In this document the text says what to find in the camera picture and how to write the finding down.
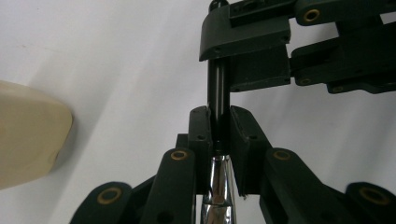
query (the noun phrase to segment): black mechanical linkage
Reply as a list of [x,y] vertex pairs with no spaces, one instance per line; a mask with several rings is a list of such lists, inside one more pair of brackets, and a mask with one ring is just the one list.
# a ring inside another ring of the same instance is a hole
[[[211,159],[228,154],[239,195],[260,194],[268,224],[396,223],[394,194],[364,182],[345,194],[322,184],[294,152],[272,148],[250,112],[230,108],[230,91],[288,85],[292,77],[300,86],[324,83],[329,93],[396,91],[396,22],[380,18],[393,11],[396,0],[214,0],[199,54],[208,60],[207,106],[190,112],[189,132],[156,176],[134,189],[120,182],[94,189],[71,223],[195,223],[195,195],[222,195],[209,188]],[[292,18],[303,26],[335,22],[339,36],[289,58]]]
[[195,156],[176,148],[163,155],[140,224],[195,222]]

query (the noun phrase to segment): shiny metal tube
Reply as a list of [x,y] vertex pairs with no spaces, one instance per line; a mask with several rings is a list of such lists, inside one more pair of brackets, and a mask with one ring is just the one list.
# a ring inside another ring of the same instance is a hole
[[201,224],[235,224],[230,156],[212,158],[210,190],[202,199]]

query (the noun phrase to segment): white backdrop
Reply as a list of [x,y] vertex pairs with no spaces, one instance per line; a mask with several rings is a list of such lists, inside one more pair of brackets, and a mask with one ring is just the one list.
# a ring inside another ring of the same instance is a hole
[[[0,79],[41,90],[74,115],[53,170],[0,191],[0,223],[68,223],[97,186],[137,186],[155,175],[188,130],[190,111],[206,104],[198,53],[209,3],[0,1]],[[290,52],[336,36],[332,24],[291,25]],[[250,110],[273,146],[295,151],[325,184],[344,191],[367,181],[396,193],[395,96],[292,84],[232,94],[232,104]],[[239,223],[263,223],[258,197],[236,207]]]

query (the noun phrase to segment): beige object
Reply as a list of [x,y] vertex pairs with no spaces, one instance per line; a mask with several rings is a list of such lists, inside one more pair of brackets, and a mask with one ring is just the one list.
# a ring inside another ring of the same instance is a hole
[[71,125],[65,105],[40,91],[0,81],[0,189],[46,175]]

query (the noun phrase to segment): black metal rod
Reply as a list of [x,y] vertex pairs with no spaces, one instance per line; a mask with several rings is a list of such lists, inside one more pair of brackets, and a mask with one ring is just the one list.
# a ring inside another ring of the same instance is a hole
[[228,140],[230,117],[230,59],[209,60],[207,80],[207,104],[210,110],[212,139]]

